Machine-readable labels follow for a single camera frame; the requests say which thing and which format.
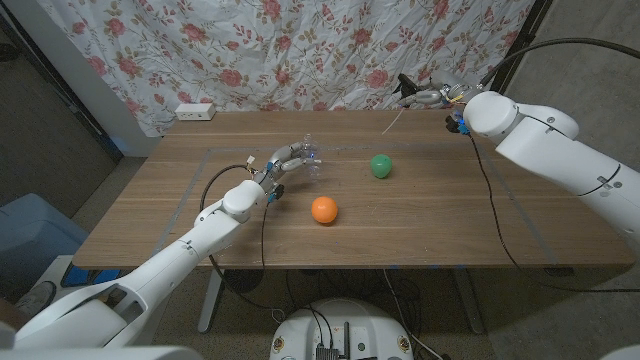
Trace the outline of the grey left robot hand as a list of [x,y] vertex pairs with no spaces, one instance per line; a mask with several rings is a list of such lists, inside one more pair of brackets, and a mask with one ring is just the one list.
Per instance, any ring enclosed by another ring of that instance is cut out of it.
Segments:
[[278,185],[278,180],[288,172],[305,166],[317,166],[322,163],[318,147],[309,142],[296,142],[278,149],[267,161],[265,168],[255,178],[266,193]]

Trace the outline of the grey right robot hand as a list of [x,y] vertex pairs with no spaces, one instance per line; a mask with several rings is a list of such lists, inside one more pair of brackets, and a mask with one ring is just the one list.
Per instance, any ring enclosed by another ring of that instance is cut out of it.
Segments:
[[410,107],[413,104],[448,105],[468,103],[483,91],[482,85],[472,84],[450,72],[436,70],[425,85],[414,83],[407,75],[398,75],[401,94],[398,104]]

